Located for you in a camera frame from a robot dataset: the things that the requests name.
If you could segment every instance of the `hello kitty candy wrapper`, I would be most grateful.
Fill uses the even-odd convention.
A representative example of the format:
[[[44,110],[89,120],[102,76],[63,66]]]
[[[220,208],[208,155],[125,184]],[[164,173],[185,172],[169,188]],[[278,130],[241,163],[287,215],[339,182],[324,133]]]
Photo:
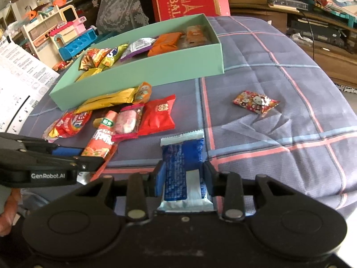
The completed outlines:
[[[233,100],[233,103],[254,113],[264,115],[276,107],[280,101],[270,99],[266,95],[256,92],[244,91]]]

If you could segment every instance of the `bed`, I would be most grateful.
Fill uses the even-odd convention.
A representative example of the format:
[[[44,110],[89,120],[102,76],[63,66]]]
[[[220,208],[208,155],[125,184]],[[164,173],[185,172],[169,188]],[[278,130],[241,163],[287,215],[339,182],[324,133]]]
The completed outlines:
[[[265,173],[349,216],[357,206],[357,118],[341,92],[299,46],[265,21],[209,20],[222,43],[225,73],[154,87],[151,99],[176,94],[176,128],[120,143],[105,173],[119,179],[151,171],[161,158],[160,138],[204,129],[205,156],[220,172],[248,179]],[[244,90],[281,102],[259,117],[232,103]],[[21,134],[41,137],[61,115],[46,94]],[[75,137],[56,142],[84,147],[93,133],[89,122]],[[53,200],[74,188],[34,192]],[[246,205],[254,212],[251,198]]]

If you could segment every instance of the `food packaging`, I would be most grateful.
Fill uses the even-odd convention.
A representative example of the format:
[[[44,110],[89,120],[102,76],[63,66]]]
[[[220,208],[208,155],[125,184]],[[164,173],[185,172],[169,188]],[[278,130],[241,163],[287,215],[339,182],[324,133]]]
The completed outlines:
[[[203,130],[161,139],[167,170],[158,210],[180,213],[214,210],[203,180],[203,145]]]
[[[102,59],[111,51],[110,48],[92,48],[86,52],[81,60],[79,69],[88,70],[98,67]]]
[[[98,96],[90,98],[85,101],[75,113],[82,113],[90,110],[97,110],[101,108],[111,107],[124,103],[132,103],[138,87],[128,88],[119,92],[115,92],[109,95]]]
[[[203,33],[202,26],[188,26],[186,30],[185,47],[195,47],[208,44],[208,39]]]
[[[148,51],[152,48],[152,44],[155,42],[154,38],[140,38],[137,41],[129,44],[128,48],[124,51],[120,57],[120,61],[132,58],[133,56]]]
[[[128,45],[129,44],[123,44],[112,49],[100,62],[99,68],[104,69],[111,67],[122,56],[123,52],[128,48]]]
[[[68,138],[76,135],[88,122],[92,112],[69,112],[53,122],[43,134],[43,138],[53,142],[57,138]]]
[[[106,114],[81,156],[100,156],[106,158],[114,144],[112,135],[117,115],[114,111],[109,111]],[[80,172],[77,176],[77,181],[81,184],[87,184],[90,182],[93,174],[91,172]]]
[[[100,69],[99,67],[88,69],[86,72],[82,73],[82,75],[79,78],[77,78],[76,81],[80,81],[88,76],[96,75],[97,73],[100,73],[101,71],[102,71],[102,69]]]
[[[256,92],[244,91],[233,100],[233,103],[254,113],[264,115],[276,107],[280,101],[270,99],[266,95],[260,95]]]
[[[152,45],[147,56],[154,56],[162,53],[178,50],[177,43],[182,36],[181,32],[162,34]]]
[[[175,100],[176,96],[171,95],[146,103],[138,135],[149,135],[174,129],[175,123],[170,114]]]
[[[142,110],[144,104],[137,104],[124,107],[120,110],[115,122],[115,134],[113,141],[122,141],[127,139],[138,138]]]
[[[149,84],[147,82],[143,82],[139,86],[139,89],[138,89],[137,93],[135,94],[133,104],[136,105],[136,104],[141,104],[141,103],[144,103],[144,104],[147,103],[150,99],[151,92],[152,92],[151,84]]]

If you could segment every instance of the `white paper sheet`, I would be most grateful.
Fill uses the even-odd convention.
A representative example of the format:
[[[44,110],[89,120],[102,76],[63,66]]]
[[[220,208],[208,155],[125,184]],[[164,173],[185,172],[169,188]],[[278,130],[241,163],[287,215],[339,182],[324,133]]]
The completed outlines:
[[[0,132],[18,134],[58,73],[7,39],[0,42]]]

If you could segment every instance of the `blue toy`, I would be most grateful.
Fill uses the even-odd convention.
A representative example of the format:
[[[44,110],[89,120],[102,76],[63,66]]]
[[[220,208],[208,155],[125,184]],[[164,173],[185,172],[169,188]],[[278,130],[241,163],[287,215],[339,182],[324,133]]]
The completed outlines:
[[[71,60],[72,57],[76,56],[82,50],[87,48],[97,39],[97,35],[94,30],[90,28],[84,32],[81,36],[76,37],[71,42],[68,42],[65,46],[60,48],[58,52],[60,53],[63,61]]]

